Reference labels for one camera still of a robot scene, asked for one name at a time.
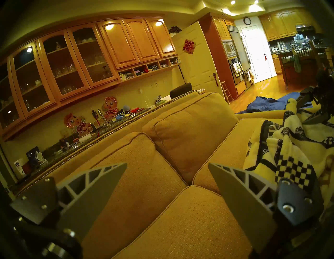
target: faucet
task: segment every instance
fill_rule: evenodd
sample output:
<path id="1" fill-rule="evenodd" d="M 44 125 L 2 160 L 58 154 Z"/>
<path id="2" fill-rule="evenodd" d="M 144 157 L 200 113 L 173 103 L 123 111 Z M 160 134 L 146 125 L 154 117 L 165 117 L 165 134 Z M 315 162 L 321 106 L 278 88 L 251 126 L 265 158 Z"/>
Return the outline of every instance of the faucet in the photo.
<path id="1" fill-rule="evenodd" d="M 99 113 L 99 115 L 100 115 L 100 116 L 102 116 L 102 118 L 103 118 L 103 120 L 105 121 L 105 123 L 106 123 L 107 127 L 109 127 L 109 126 L 110 126 L 110 123 L 109 123 L 109 122 L 107 122 L 106 118 L 104 117 L 104 115 L 102 114 L 102 112 L 101 112 L 101 110 L 100 110 L 100 109 L 98 109 L 98 113 Z"/>

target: granite countertop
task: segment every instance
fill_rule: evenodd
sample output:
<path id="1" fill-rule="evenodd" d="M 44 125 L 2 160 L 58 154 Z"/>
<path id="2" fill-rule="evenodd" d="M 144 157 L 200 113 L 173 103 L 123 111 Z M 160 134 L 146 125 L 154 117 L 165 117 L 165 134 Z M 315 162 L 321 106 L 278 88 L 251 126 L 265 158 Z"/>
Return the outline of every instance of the granite countertop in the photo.
<path id="1" fill-rule="evenodd" d="M 149 108 L 144 108 L 144 110 L 137 112 L 135 114 L 135 116 L 131 116 L 131 117 L 123 117 L 120 120 L 117 120 L 116 122 L 114 122 L 113 124 L 111 124 L 109 127 L 107 126 L 103 126 L 100 129 L 100 134 L 99 136 L 112 131 L 113 129 L 117 128 L 118 126 L 122 125 L 123 123 L 135 118 L 136 116 L 146 112 L 150 110 Z M 79 142 L 77 146 L 70 148 L 69 150 L 65 151 L 65 152 L 61 152 L 59 154 L 54 154 L 51 157 L 49 157 L 47 159 L 47 162 L 45 162 L 44 164 L 40 165 L 39 168 L 35 168 L 31 174 L 29 174 L 26 178 L 22 179 L 21 181 L 19 181 L 17 184 L 12 185 L 9 187 L 9 189 L 14 193 L 14 195 L 16 195 L 20 190 L 22 190 L 28 183 L 30 183 L 31 181 L 33 181 L 35 178 L 37 178 L 38 176 L 40 176 L 42 173 L 44 173 L 46 170 L 48 170 L 49 168 L 51 168 L 52 166 L 54 166 L 56 163 L 58 163 L 59 161 L 61 161 L 62 159 L 64 159 L 65 157 L 67 157 L 68 155 L 74 153 L 75 151 L 77 151 L 78 149 L 82 148 L 83 146 L 87 145 L 88 143 L 94 141 L 95 139 L 97 139 L 98 134 L 97 132 L 92 134 L 92 137 Z"/>

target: hallway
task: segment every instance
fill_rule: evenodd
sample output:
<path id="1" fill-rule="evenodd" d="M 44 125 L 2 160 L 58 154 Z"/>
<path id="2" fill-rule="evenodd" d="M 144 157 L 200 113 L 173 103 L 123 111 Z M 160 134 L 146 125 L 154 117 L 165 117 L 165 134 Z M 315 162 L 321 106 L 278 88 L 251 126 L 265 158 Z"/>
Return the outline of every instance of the hallway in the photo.
<path id="1" fill-rule="evenodd" d="M 272 77 L 252 85 L 246 92 L 241 94 L 237 100 L 230 102 L 230 107 L 234 113 L 237 113 L 245 110 L 248 104 L 255 100 L 256 96 L 279 99 L 286 94 L 300 92 L 306 87 L 306 85 L 290 83 L 288 85 L 289 89 L 287 89 L 283 80 L 283 76 L 278 75 L 276 77 Z"/>

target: couch armrest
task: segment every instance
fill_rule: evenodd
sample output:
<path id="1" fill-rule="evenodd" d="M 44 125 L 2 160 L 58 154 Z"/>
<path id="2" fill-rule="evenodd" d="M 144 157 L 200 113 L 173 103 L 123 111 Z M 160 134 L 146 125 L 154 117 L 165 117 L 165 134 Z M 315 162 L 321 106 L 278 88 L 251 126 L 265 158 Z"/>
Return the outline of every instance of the couch armrest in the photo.
<path id="1" fill-rule="evenodd" d="M 320 107 L 307 108 L 305 110 L 310 112 L 316 112 L 320 109 Z M 285 110 L 278 111 L 265 111 L 265 112 L 251 112 L 251 113 L 242 113 L 236 114 L 239 120 L 241 119 L 252 119 L 252 118 L 275 118 L 275 119 L 283 119 Z"/>

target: tan couch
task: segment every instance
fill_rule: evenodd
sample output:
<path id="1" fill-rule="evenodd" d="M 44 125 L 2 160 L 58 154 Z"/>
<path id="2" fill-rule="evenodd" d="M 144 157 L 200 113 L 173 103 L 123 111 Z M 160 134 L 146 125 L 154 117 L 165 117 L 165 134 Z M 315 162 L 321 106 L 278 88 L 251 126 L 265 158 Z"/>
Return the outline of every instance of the tan couch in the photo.
<path id="1" fill-rule="evenodd" d="M 82 240 L 84 258 L 248 258 L 252 247 L 207 165 L 242 168 L 254 127 L 264 119 L 281 123 L 283 111 L 251 115 L 235 115 L 218 93 L 188 93 L 51 170 L 59 182 L 128 163 Z"/>

